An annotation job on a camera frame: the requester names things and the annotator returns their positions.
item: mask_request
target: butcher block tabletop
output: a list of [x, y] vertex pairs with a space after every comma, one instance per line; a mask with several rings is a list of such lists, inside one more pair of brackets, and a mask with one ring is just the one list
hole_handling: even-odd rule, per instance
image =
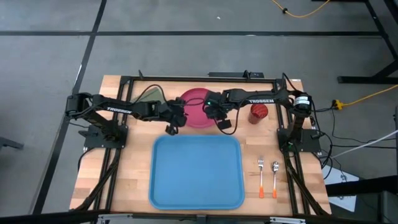
[[[118, 94], [119, 75], [105, 75], [102, 81], [100, 94], [116, 98]], [[303, 90], [300, 80], [292, 80], [293, 85]], [[231, 88], [242, 88], [246, 91], [271, 90], [272, 85], [266, 83], [218, 83], [218, 82], [153, 82], [134, 81], [132, 98], [137, 97], [149, 85], [158, 84], [164, 89], [167, 100], [181, 96], [185, 91], [192, 88], [207, 88], [211, 91], [223, 91]], [[127, 86], [125, 86], [122, 100], [126, 99]], [[269, 114], [259, 124], [253, 125], [248, 122], [250, 106], [241, 108], [238, 118], [238, 128], [233, 135], [241, 145], [242, 165], [244, 177], [245, 199], [243, 204], [234, 210], [158, 210], [149, 202], [149, 177], [152, 146], [154, 141], [165, 135], [165, 122], [144, 122], [127, 117], [129, 132], [127, 143], [122, 150], [116, 185], [114, 189], [112, 212], [127, 213], [179, 213], [179, 214], [208, 214], [208, 215], [264, 215], [264, 216], [289, 216], [292, 208], [289, 199], [289, 189], [284, 164], [284, 158], [279, 151], [276, 130], [279, 127], [276, 106], [267, 105]], [[100, 111], [107, 119], [112, 118], [109, 111]], [[284, 125], [287, 126], [285, 109], [282, 107]], [[228, 118], [233, 126], [236, 121], [236, 110], [228, 113]], [[310, 121], [306, 120], [304, 128], [311, 128]], [[194, 129], [183, 127], [179, 134], [221, 134], [216, 126], [205, 129]], [[264, 198], [259, 198], [260, 170], [257, 164], [259, 155], [264, 156], [263, 182]], [[93, 149], [81, 160], [80, 171], [77, 176], [75, 189], [73, 191], [70, 208], [76, 208], [93, 190], [98, 183], [101, 165], [104, 157], [104, 149]], [[301, 163], [304, 173], [305, 185], [321, 205], [330, 212], [326, 187], [323, 181], [322, 170], [318, 159], [309, 152], [301, 152]], [[272, 162], [279, 162], [277, 172], [277, 198], [272, 198], [273, 172]], [[104, 187], [100, 208], [105, 207], [108, 193], [108, 185]], [[298, 203], [298, 211], [303, 212], [301, 194], [295, 186], [295, 194]]]

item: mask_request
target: black metal table leg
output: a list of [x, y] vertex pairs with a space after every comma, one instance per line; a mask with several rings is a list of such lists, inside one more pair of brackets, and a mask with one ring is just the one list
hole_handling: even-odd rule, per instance
[[10, 139], [6, 139], [6, 138], [3, 138], [3, 137], [0, 137], [0, 148], [1, 147], [13, 147], [13, 148], [15, 148], [15, 149], [22, 149], [23, 147], [24, 147], [24, 145], [23, 144], [21, 144], [21, 143], [18, 143], [18, 142], [15, 142], [15, 141], [12, 141], [12, 140], [10, 140]]
[[398, 193], [396, 183], [397, 176], [392, 175], [388, 177], [329, 184], [326, 185], [326, 191], [329, 197], [379, 193], [384, 190], [396, 194]]
[[[396, 122], [396, 130], [398, 130], [398, 106], [396, 106], [396, 113], [395, 113], [395, 115], [394, 115], [394, 121]], [[397, 175], [398, 175], [398, 133], [396, 133], [396, 156], [397, 156], [397, 159], [396, 159], [396, 163], [397, 163]]]
[[398, 78], [388, 77], [398, 70], [398, 60], [394, 60], [371, 77], [337, 77], [339, 83], [398, 84]]
[[398, 24], [398, 7], [397, 4], [394, 2], [394, 0], [384, 0], [384, 3], [386, 4], [388, 10], [390, 10], [390, 13], [396, 23]]

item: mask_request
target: plastic tray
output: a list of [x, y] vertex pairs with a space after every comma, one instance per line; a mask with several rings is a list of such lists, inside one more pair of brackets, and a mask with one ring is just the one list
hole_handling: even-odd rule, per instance
[[161, 210], [235, 209], [244, 200], [241, 148], [232, 136], [161, 136], [149, 200]]

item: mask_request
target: orange handle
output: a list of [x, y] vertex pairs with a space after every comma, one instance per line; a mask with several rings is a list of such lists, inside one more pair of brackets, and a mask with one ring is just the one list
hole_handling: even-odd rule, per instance
[[260, 186], [260, 194], [259, 194], [260, 198], [264, 198], [264, 189], [262, 188], [262, 186]]

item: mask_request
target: fork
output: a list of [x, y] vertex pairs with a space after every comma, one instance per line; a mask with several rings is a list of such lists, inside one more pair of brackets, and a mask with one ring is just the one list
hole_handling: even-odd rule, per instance
[[264, 167], [264, 158], [262, 156], [259, 156], [259, 168], [260, 168], [260, 193], [259, 197], [264, 198], [264, 189], [262, 188], [262, 168]]

